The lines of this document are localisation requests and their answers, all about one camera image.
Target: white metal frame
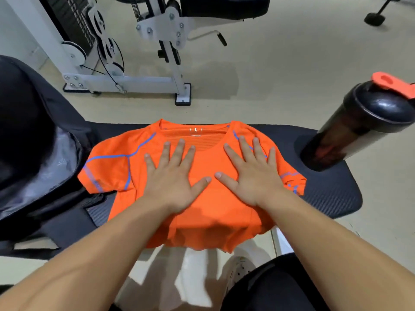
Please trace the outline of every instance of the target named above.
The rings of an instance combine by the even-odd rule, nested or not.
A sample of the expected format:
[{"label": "white metal frame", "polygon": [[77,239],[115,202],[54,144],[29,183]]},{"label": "white metal frame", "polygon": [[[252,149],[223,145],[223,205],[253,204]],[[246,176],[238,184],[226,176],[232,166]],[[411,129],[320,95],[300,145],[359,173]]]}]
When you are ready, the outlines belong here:
[{"label": "white metal frame", "polygon": [[[154,16],[139,21],[136,29],[143,39],[163,42],[172,76],[169,78],[125,76],[119,68],[111,68],[111,59],[104,59],[103,61],[106,69],[111,72],[111,76],[92,75],[91,70],[77,65],[73,54],[71,55],[65,50],[65,46],[62,45],[62,37],[39,0],[6,1],[61,72],[67,85],[70,85],[73,90],[121,93],[172,93],[177,94],[176,104],[182,105],[190,104],[190,84],[184,83],[180,66],[176,64],[170,42],[175,49],[180,50],[183,49],[187,41],[195,40],[210,33],[219,33],[218,31],[211,31],[193,39],[188,38],[189,33],[199,27],[237,22],[215,18],[180,17],[179,12],[171,6],[162,14],[158,0],[149,0]],[[95,0],[88,1],[94,10],[98,9]],[[103,37],[108,37],[105,32],[102,34]],[[84,64],[92,69],[95,69],[99,59],[96,46],[97,41]]]}]

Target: tiled floor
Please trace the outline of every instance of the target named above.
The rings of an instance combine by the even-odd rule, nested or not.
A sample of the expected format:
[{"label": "tiled floor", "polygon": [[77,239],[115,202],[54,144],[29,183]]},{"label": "tiled floor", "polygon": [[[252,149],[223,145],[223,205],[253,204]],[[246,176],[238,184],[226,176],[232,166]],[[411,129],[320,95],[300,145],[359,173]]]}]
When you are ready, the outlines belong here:
[{"label": "tiled floor", "polygon": [[[103,4],[106,25],[126,60],[128,75],[164,75],[157,43],[135,34],[132,9]],[[385,71],[415,82],[415,11],[391,4],[386,22],[363,22],[382,0],[271,0],[258,19],[220,27],[228,46],[214,35],[180,52],[192,106],[174,106],[173,96],[65,94],[96,122],[292,124],[318,129],[355,84]],[[63,80],[47,63],[41,73],[61,89]],[[415,127],[389,135],[348,159],[363,194],[360,211],[339,222],[415,272]],[[275,256],[270,233],[247,241],[236,254],[259,265]],[[157,248],[135,265],[118,300],[124,310],[217,309],[231,264],[220,251]],[[14,282],[41,262],[0,257],[0,283]]]}]

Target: shoe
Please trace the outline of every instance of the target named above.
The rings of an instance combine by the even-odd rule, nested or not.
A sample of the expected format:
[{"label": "shoe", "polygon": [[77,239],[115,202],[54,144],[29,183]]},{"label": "shoe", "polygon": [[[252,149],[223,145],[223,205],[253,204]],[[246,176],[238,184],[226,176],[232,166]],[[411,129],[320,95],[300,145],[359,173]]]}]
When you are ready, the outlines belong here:
[{"label": "shoe", "polygon": [[245,275],[256,269],[255,265],[246,257],[238,256],[235,258],[235,265],[228,278],[228,283],[225,290],[226,294],[231,290],[237,282],[239,282]]}]

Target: weight machine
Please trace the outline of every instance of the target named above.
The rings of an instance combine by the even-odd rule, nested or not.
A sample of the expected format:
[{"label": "weight machine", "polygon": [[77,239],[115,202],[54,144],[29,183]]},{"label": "weight machine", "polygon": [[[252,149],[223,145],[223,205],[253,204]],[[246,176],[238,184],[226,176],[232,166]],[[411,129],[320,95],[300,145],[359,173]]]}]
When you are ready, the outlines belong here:
[{"label": "weight machine", "polygon": [[[188,41],[216,34],[210,31],[194,38],[189,33],[200,27],[217,26],[255,18],[267,13],[270,0],[117,0],[132,5],[137,19],[135,31],[145,40],[158,41],[158,57],[169,64],[171,77],[131,77],[124,74],[124,58],[117,42],[105,30],[105,20],[96,0],[6,0],[32,33],[65,80],[65,92],[128,92],[176,94],[177,106],[191,103],[191,84],[181,72],[179,50]],[[89,36],[91,49],[65,40],[48,7],[64,2],[71,18]],[[145,3],[141,13],[138,4]],[[116,61],[121,56],[122,64]],[[93,74],[101,61],[106,73]]]}]

